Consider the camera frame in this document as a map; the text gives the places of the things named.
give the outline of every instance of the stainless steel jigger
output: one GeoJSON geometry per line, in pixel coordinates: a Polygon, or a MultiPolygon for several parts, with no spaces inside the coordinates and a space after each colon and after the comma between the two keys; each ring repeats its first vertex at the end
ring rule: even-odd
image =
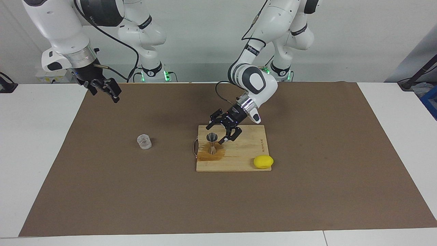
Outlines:
{"type": "Polygon", "coordinates": [[[217,142],[218,136],[217,134],[211,132],[210,134],[206,135],[206,140],[208,140],[210,146],[208,149],[208,153],[215,155],[217,153],[217,149],[215,148],[215,143],[217,142]]]}

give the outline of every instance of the liquid spill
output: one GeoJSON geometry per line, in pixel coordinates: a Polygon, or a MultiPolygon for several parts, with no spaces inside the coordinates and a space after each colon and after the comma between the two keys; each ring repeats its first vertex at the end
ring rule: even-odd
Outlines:
{"type": "Polygon", "coordinates": [[[224,149],[224,147],[220,144],[215,144],[215,149],[217,150],[217,153],[215,155],[212,155],[210,153],[208,153],[209,150],[209,146],[210,144],[203,144],[202,146],[199,147],[199,151],[197,154],[197,159],[200,162],[208,162],[208,161],[219,161],[221,159],[223,159],[223,157],[225,156],[226,150],[224,149]]]}

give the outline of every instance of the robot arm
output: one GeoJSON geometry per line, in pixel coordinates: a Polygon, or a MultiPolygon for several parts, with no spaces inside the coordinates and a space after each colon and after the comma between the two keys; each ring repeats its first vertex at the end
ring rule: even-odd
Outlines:
{"type": "Polygon", "coordinates": [[[286,54],[284,45],[279,46],[280,40],[293,26],[294,20],[302,22],[301,18],[296,19],[296,15],[300,9],[306,8],[307,2],[317,3],[319,1],[270,0],[265,12],[258,19],[258,25],[243,52],[228,71],[229,81],[246,92],[226,113],[219,109],[210,116],[208,130],[215,124],[221,124],[226,128],[226,136],[219,141],[220,144],[225,141],[234,141],[242,132],[238,125],[247,117],[257,124],[261,122],[258,108],[276,92],[277,81],[272,74],[251,64],[270,42],[276,43],[275,47],[282,48],[281,51],[277,49],[278,53],[286,54]]]}
{"type": "Polygon", "coordinates": [[[302,0],[298,13],[290,25],[288,32],[273,41],[274,59],[268,63],[267,69],[278,81],[284,81],[290,74],[293,51],[307,50],[314,42],[314,34],[308,27],[308,15],[313,14],[321,4],[321,0],[302,0]]]}
{"type": "Polygon", "coordinates": [[[102,68],[96,67],[100,62],[73,10],[73,1],[22,0],[22,2],[36,27],[52,45],[42,56],[44,70],[71,68],[78,84],[83,85],[93,95],[97,93],[98,88],[109,94],[117,103],[120,100],[118,95],[121,89],[113,78],[106,79],[103,76],[102,68]]]}
{"type": "Polygon", "coordinates": [[[121,89],[113,78],[103,76],[97,50],[91,47],[74,10],[77,7],[96,26],[118,26],[124,18],[129,20],[129,24],[119,28],[120,38],[137,50],[143,71],[149,77],[161,78],[160,72],[164,74],[157,52],[151,46],[163,44],[166,35],[152,21],[141,0],[22,0],[22,3],[52,46],[42,55],[45,71],[71,68],[78,84],[93,95],[100,89],[114,102],[119,101],[121,89]]]}
{"type": "Polygon", "coordinates": [[[147,82],[165,82],[170,79],[165,65],[153,46],[162,45],[165,31],[153,20],[142,0],[124,0],[125,19],[129,23],[118,29],[119,38],[132,46],[140,55],[141,69],[147,82]]]}

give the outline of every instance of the gray wall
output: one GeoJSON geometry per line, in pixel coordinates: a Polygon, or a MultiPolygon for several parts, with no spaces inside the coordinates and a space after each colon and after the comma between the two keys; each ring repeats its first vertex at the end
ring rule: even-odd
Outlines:
{"type": "MultiPolygon", "coordinates": [[[[162,61],[181,81],[226,79],[227,65],[241,52],[240,38],[263,2],[147,1],[154,20],[168,33],[167,42],[157,47],[162,61]]],[[[9,22],[0,19],[0,68],[18,82],[30,83],[49,43],[21,1],[0,3],[11,16],[9,22]],[[15,27],[5,28],[5,24],[15,27]],[[4,42],[4,36],[10,40],[4,42]]],[[[295,81],[385,81],[434,26],[436,9],[436,0],[325,0],[309,19],[316,42],[308,51],[295,52],[295,81]]],[[[84,28],[93,46],[101,49],[102,63],[117,67],[134,62],[132,51],[90,26],[84,28]]],[[[117,28],[104,30],[116,35],[117,28]]],[[[273,52],[270,44],[255,65],[266,63],[273,52]]]]}
{"type": "MultiPolygon", "coordinates": [[[[437,25],[435,25],[428,35],[420,41],[416,48],[414,48],[414,50],[396,68],[393,74],[387,78],[386,82],[396,82],[404,78],[412,77],[436,54],[437,25]]],[[[420,77],[418,82],[437,82],[437,69],[420,77]]]]}

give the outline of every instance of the clear plastic cup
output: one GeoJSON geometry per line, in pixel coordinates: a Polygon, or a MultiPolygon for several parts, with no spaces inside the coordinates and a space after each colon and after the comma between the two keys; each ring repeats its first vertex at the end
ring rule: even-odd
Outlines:
{"type": "Polygon", "coordinates": [[[141,134],[137,138],[137,142],[141,149],[150,149],[152,147],[152,142],[150,141],[150,137],[146,134],[141,134]]]}

